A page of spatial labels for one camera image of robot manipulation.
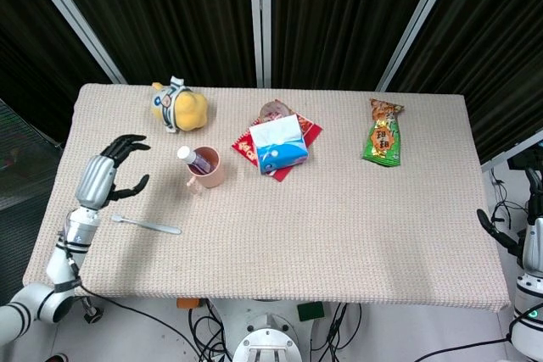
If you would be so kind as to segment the yellow plush toy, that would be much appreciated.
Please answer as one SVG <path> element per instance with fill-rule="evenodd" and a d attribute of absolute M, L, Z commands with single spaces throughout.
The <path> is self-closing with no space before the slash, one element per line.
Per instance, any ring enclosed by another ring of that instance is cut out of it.
<path fill-rule="evenodd" d="M 169 133 L 194 131 L 207 124 L 208 101 L 185 80 L 172 76 L 169 85 L 154 82 L 151 111 Z"/>

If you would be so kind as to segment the blue tissue pack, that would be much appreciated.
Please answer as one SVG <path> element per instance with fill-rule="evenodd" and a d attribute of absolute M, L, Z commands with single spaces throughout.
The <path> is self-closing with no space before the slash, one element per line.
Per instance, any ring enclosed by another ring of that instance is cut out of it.
<path fill-rule="evenodd" d="M 261 174 L 301 164 L 308 149 L 296 114 L 249 128 Z"/>

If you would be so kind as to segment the beige waffle tablecloth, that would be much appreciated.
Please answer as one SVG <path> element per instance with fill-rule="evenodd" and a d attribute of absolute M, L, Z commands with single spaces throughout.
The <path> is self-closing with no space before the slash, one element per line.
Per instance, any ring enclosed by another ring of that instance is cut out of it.
<path fill-rule="evenodd" d="M 479 157 L 460 95 L 379 93 L 404 107 L 400 166 L 361 157 L 372 92 L 207 88 L 207 126 L 172 134 L 153 116 L 150 86 L 87 84 L 24 283 L 46 267 L 77 205 L 87 161 L 122 134 L 146 136 L 115 178 L 149 174 L 137 196 L 111 203 L 81 268 L 106 296 L 301 299 L 427 304 L 499 311 L 509 302 L 494 240 L 476 212 L 487 206 Z M 308 160 L 279 182 L 232 144 L 278 99 L 322 128 Z M 226 179 L 200 194 L 186 187 L 179 147 L 212 147 Z M 119 214 L 179 228 L 180 235 L 110 219 Z"/>

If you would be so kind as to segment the purple white toothpaste tube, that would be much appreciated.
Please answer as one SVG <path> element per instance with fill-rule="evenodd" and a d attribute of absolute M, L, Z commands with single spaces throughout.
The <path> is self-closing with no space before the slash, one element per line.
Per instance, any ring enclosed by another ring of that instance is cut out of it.
<path fill-rule="evenodd" d="M 176 155 L 197 174 L 207 175 L 214 170 L 214 166 L 209 160 L 188 146 L 179 147 Z"/>

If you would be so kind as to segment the dark mesh panel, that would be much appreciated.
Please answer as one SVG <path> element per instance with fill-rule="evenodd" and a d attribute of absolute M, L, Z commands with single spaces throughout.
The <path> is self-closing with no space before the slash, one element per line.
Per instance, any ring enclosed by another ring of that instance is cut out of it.
<path fill-rule="evenodd" d="M 61 155 L 0 100 L 0 211 L 50 191 Z"/>

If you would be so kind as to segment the dark green box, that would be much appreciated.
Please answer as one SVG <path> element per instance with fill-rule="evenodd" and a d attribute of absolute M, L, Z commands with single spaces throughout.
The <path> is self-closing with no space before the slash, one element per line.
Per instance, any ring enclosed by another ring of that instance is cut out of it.
<path fill-rule="evenodd" d="M 299 321 L 316 320 L 325 316 L 325 310 L 321 301 L 301 303 L 296 306 Z"/>

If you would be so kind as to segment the pink ribbed cup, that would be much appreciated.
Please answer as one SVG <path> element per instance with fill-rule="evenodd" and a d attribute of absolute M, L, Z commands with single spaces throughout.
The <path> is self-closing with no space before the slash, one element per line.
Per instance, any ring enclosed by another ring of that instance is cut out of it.
<path fill-rule="evenodd" d="M 205 175 L 198 174 L 189 168 L 191 178 L 187 181 L 186 187 L 192 194 L 200 194 L 205 188 L 218 187 L 226 179 L 226 171 L 221 162 L 221 156 L 214 148 L 198 147 L 195 152 L 214 166 L 214 169 Z"/>

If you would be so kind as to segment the light grey toothbrush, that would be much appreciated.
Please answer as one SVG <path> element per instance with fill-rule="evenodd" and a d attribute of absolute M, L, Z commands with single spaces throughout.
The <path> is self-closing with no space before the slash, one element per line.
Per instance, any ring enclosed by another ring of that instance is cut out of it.
<path fill-rule="evenodd" d="M 159 232 L 163 232 L 163 233 L 167 233 L 171 235 L 180 235 L 182 233 L 182 231 L 177 227 L 164 226 L 161 224 L 156 224 L 156 223 L 147 222 L 143 220 L 130 220 L 119 214 L 112 214 L 110 219 L 114 222 L 127 223 L 130 225 L 140 226 L 145 229 L 149 229 L 152 231 L 159 231 Z"/>

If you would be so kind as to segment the black pleated curtain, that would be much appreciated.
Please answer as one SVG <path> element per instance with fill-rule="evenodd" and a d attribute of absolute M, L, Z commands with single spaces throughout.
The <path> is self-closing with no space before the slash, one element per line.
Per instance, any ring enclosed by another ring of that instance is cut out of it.
<path fill-rule="evenodd" d="M 256 85 L 250 0 L 73 1 L 132 85 Z"/>
<path fill-rule="evenodd" d="M 275 88 L 376 88 L 419 0 L 272 0 Z"/>
<path fill-rule="evenodd" d="M 543 0 L 437 0 L 388 89 L 462 95 L 493 159 L 543 129 Z"/>
<path fill-rule="evenodd" d="M 109 78 L 51 0 L 0 0 L 0 99 L 56 142 L 87 83 Z"/>

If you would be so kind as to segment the red paper packet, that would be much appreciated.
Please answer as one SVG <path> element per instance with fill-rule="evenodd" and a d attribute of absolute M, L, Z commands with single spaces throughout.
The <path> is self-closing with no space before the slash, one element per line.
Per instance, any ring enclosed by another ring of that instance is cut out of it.
<path fill-rule="evenodd" d="M 322 128 L 319 125 L 315 124 L 313 121 L 308 120 L 305 116 L 294 112 L 292 109 L 291 111 L 292 111 L 292 114 L 296 114 L 298 117 L 303 138 L 305 139 L 307 149 L 309 150 L 309 146 L 320 135 L 320 133 L 322 132 Z M 251 126 L 258 125 L 258 124 L 261 124 L 259 117 L 252 123 Z M 245 133 L 239 136 L 238 139 L 232 144 L 232 148 L 237 153 L 241 154 L 245 159 L 247 159 L 258 170 L 255 148 L 253 146 L 251 135 L 249 134 L 249 128 L 245 131 Z M 266 173 L 263 175 L 268 175 L 272 177 L 273 179 L 275 179 L 276 181 L 281 182 L 285 179 L 285 177 L 294 167 L 295 165 L 289 166 L 280 170 L 275 170 L 273 172 Z"/>

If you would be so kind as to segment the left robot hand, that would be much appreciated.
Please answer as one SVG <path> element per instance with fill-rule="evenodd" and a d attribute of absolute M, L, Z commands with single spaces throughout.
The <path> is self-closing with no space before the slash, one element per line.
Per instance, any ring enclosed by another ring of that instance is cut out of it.
<path fill-rule="evenodd" d="M 150 146 L 143 141 L 144 135 L 125 134 L 116 137 L 100 154 L 87 162 L 78 187 L 76 200 L 86 208 L 100 210 L 111 201 L 119 201 L 138 195 L 148 184 L 149 174 L 144 175 L 132 188 L 116 189 L 115 178 L 120 165 L 135 151 L 147 151 Z"/>

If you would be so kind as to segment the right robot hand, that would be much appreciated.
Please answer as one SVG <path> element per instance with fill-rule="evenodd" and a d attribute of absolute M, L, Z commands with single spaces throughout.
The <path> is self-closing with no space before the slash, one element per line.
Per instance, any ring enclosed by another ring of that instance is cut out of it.
<path fill-rule="evenodd" d="M 532 168 L 526 168 L 525 175 L 529 180 L 530 196 L 523 241 L 515 242 L 499 231 L 482 209 L 477 210 L 477 216 L 484 230 L 517 258 L 519 266 L 526 273 L 543 278 L 543 176 Z"/>

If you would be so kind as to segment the black table caster wheel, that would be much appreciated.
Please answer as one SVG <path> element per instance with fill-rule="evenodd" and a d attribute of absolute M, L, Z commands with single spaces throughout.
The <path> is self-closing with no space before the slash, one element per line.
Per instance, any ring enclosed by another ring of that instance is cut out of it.
<path fill-rule="evenodd" d="M 103 317 L 103 310 L 95 307 L 89 297 L 84 297 L 81 300 L 81 305 L 85 311 L 83 317 L 88 324 L 94 324 Z"/>

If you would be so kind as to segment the green orange snack bag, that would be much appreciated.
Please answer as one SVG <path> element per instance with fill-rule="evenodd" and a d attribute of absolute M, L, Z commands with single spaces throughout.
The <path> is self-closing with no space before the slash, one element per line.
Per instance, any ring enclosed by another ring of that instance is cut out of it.
<path fill-rule="evenodd" d="M 361 157 L 385 167 L 400 166 L 400 127 L 398 115 L 402 105 L 370 99 L 372 127 Z"/>

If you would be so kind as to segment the white partition frame post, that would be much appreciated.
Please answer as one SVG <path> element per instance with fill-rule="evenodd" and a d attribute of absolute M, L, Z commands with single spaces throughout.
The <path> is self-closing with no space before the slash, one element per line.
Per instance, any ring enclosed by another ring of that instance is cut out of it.
<path fill-rule="evenodd" d="M 412 13 L 400 40 L 398 41 L 378 84 L 375 86 L 375 92 L 388 91 L 391 81 L 403 64 L 406 55 L 420 34 L 421 29 L 437 2 L 438 0 L 419 0 L 417 2 L 417 6 Z"/>
<path fill-rule="evenodd" d="M 272 87 L 272 0 L 250 0 L 255 76 L 259 88 Z"/>
<path fill-rule="evenodd" d="M 528 137 L 522 142 L 516 143 L 512 148 L 497 154 L 493 159 L 490 159 L 480 166 L 481 171 L 491 171 L 498 164 L 507 161 L 518 153 L 523 152 L 527 148 L 541 142 L 543 140 L 543 128 L 539 129 L 533 136 Z"/>
<path fill-rule="evenodd" d="M 123 76 L 117 64 L 111 58 L 74 0 L 50 1 L 63 16 L 70 28 L 75 32 L 76 36 L 109 80 L 114 84 L 127 84 L 126 78 Z"/>

